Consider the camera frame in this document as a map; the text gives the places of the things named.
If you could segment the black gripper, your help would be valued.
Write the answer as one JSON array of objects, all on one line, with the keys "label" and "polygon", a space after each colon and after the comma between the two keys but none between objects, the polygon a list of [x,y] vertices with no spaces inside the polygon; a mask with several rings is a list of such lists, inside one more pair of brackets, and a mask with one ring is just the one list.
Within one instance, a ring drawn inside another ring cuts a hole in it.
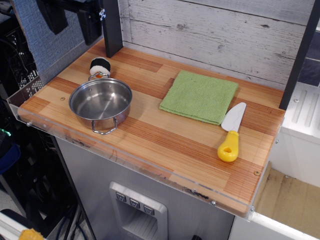
[{"label": "black gripper", "polygon": [[37,0],[36,3],[49,29],[55,35],[68,26],[66,10],[77,13],[87,46],[102,36],[102,20],[106,13],[99,0]]}]

